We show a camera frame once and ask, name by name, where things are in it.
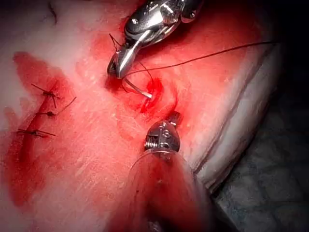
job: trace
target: red blood stain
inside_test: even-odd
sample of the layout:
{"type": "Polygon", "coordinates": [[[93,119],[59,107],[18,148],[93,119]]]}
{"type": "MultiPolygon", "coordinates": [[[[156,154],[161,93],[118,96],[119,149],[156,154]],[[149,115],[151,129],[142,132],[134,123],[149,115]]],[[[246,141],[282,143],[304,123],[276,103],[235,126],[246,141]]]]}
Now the red blood stain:
{"type": "MultiPolygon", "coordinates": [[[[26,90],[37,100],[38,111],[53,109],[53,101],[50,96],[43,95],[43,91],[35,88],[35,84],[47,91],[52,91],[56,96],[57,104],[62,107],[66,99],[73,95],[64,74],[58,68],[52,67],[45,61],[38,60],[26,52],[18,52],[14,55],[13,61],[16,64],[18,76],[26,90]]],[[[29,110],[29,101],[20,99],[23,115],[29,110]]],[[[15,205],[26,206],[30,203],[31,196],[44,189],[46,185],[46,176],[43,165],[53,159],[54,154],[45,154],[36,156],[35,145],[50,140],[50,137],[38,138],[31,134],[17,133],[18,126],[24,126],[22,129],[33,131],[40,129],[40,125],[46,120],[46,117],[36,116],[31,118],[17,118],[15,112],[10,109],[4,109],[4,114],[10,125],[12,143],[4,160],[4,181],[8,184],[11,198],[15,205]]]]}

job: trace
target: skin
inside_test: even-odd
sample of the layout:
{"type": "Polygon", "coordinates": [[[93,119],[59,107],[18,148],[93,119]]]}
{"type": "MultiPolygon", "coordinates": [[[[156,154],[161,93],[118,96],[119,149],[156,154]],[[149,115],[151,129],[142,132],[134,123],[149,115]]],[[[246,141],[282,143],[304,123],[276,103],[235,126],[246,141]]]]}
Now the skin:
{"type": "MultiPolygon", "coordinates": [[[[205,158],[235,101],[236,83],[241,88],[248,82],[243,73],[265,48],[244,48],[151,71],[153,80],[147,72],[131,75],[134,84],[153,94],[148,100],[126,92],[106,73],[114,53],[109,33],[123,42],[125,21],[139,4],[39,1],[4,14],[4,231],[102,231],[120,202],[130,168],[142,156],[147,130],[173,110],[183,116],[179,154],[187,167],[194,170],[205,158]],[[38,132],[40,137],[16,133],[18,129],[45,133],[38,132]]],[[[252,7],[218,3],[203,9],[195,23],[143,49],[137,61],[147,68],[161,67],[261,39],[252,7]]],[[[140,69],[136,62],[133,70],[140,69]]]]}

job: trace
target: black suture thread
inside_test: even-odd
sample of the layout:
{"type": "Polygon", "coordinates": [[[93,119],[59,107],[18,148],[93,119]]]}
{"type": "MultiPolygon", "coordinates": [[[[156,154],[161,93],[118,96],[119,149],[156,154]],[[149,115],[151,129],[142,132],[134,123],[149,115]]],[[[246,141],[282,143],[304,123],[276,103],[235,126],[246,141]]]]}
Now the black suture thread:
{"type": "Polygon", "coordinates": [[[47,116],[49,116],[49,117],[56,116],[56,114],[53,113],[53,112],[51,112],[51,111],[48,111],[48,112],[46,112],[46,113],[40,113],[40,112],[38,112],[38,113],[36,113],[36,115],[47,115],[47,116]]]}
{"type": "Polygon", "coordinates": [[[54,117],[54,116],[56,116],[56,115],[58,115],[58,114],[60,114],[61,112],[63,112],[66,108],[68,108],[74,101],[75,101],[75,99],[76,99],[77,97],[74,97],[73,98],[73,100],[68,104],[68,105],[66,105],[60,112],[58,112],[57,114],[55,114],[54,112],[52,112],[52,111],[48,111],[48,112],[37,112],[36,113],[36,115],[47,115],[47,116],[49,116],[49,117],[54,117]]]}
{"type": "MultiPolygon", "coordinates": [[[[180,65],[183,65],[183,64],[187,64],[187,63],[190,63],[190,62],[193,62],[193,61],[196,61],[196,60],[200,60],[200,59],[216,56],[216,55],[219,55],[219,54],[222,54],[222,53],[227,53],[227,52],[235,51],[235,50],[246,48],[246,47],[253,47],[253,46],[259,46],[259,45],[265,45],[265,44],[276,45],[276,44],[279,44],[279,42],[277,42],[277,41],[264,41],[264,42],[257,42],[257,43],[248,43],[248,44],[244,44],[244,45],[241,45],[241,46],[236,46],[236,47],[225,49],[225,50],[222,50],[222,51],[219,51],[219,52],[215,52],[215,53],[211,53],[211,54],[208,54],[208,55],[204,55],[204,56],[201,56],[201,57],[189,59],[189,60],[186,60],[184,62],[180,62],[178,64],[172,64],[172,65],[162,66],[162,67],[158,67],[158,68],[151,68],[151,69],[148,69],[148,71],[160,70],[160,69],[168,69],[168,68],[180,66],[180,65]]],[[[125,77],[129,76],[129,75],[132,75],[134,73],[141,73],[141,72],[144,72],[144,71],[145,70],[133,71],[133,72],[130,72],[127,75],[125,75],[125,77]]]]}
{"type": "Polygon", "coordinates": [[[70,101],[69,104],[67,104],[58,114],[60,114],[61,112],[63,112],[65,109],[67,109],[76,99],[77,97],[74,97],[72,101],[70,101]]]}
{"type": "Polygon", "coordinates": [[[55,107],[55,109],[57,108],[55,98],[60,99],[60,97],[57,97],[52,91],[46,91],[45,89],[43,89],[41,87],[38,87],[35,84],[31,84],[31,85],[36,87],[36,88],[38,88],[39,90],[42,90],[43,91],[43,95],[52,97],[53,103],[54,103],[54,107],[55,107]]]}
{"type": "MultiPolygon", "coordinates": [[[[140,65],[143,66],[143,68],[147,71],[147,73],[149,74],[149,76],[150,76],[150,78],[151,78],[152,84],[154,84],[154,79],[153,79],[153,77],[151,76],[151,74],[150,74],[150,72],[148,71],[148,69],[145,67],[145,65],[142,64],[142,62],[139,61],[139,63],[140,63],[140,65]]],[[[124,91],[128,93],[129,91],[127,91],[126,88],[125,88],[125,86],[124,86],[124,80],[125,80],[125,78],[122,79],[121,85],[122,85],[122,88],[124,89],[124,91]]]]}
{"type": "Polygon", "coordinates": [[[57,24],[57,22],[58,22],[57,14],[56,14],[55,10],[53,9],[51,2],[48,2],[48,9],[49,9],[50,13],[52,13],[52,15],[54,17],[55,24],[57,24]]]}
{"type": "Polygon", "coordinates": [[[143,66],[143,68],[147,71],[148,75],[149,75],[149,76],[150,76],[150,78],[151,78],[152,84],[154,84],[154,79],[153,79],[153,76],[151,76],[151,74],[150,74],[149,70],[145,67],[145,65],[143,65],[143,63],[142,63],[142,62],[140,62],[140,64],[141,64],[141,66],[143,66]]]}
{"type": "Polygon", "coordinates": [[[51,136],[56,136],[55,134],[48,133],[48,132],[45,132],[45,131],[42,131],[42,130],[28,131],[28,130],[24,130],[24,129],[18,129],[18,132],[22,132],[22,133],[25,133],[25,134],[31,134],[31,135],[34,135],[36,137],[41,137],[41,138],[45,138],[46,136],[40,135],[38,133],[47,134],[47,135],[51,135],[51,136]]]}
{"type": "Polygon", "coordinates": [[[114,48],[115,48],[115,50],[116,50],[116,52],[118,52],[118,48],[116,47],[116,44],[119,46],[119,47],[121,47],[121,44],[109,33],[109,35],[110,35],[110,38],[111,38],[111,40],[112,40],[112,43],[114,44],[114,48]]]}

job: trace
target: screw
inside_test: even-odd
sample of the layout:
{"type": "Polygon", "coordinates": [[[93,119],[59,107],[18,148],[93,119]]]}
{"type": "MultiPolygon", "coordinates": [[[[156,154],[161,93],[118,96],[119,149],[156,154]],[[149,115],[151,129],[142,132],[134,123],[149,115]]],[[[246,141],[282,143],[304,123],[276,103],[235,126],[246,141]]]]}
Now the screw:
{"type": "Polygon", "coordinates": [[[164,137],[166,137],[167,139],[170,137],[170,134],[169,134],[169,131],[168,131],[168,130],[164,130],[163,133],[162,133],[162,135],[163,135],[164,137]]]}
{"type": "Polygon", "coordinates": [[[134,19],[134,18],[133,18],[133,19],[132,19],[132,23],[133,23],[133,24],[138,24],[139,21],[138,21],[137,19],[134,19]]]}

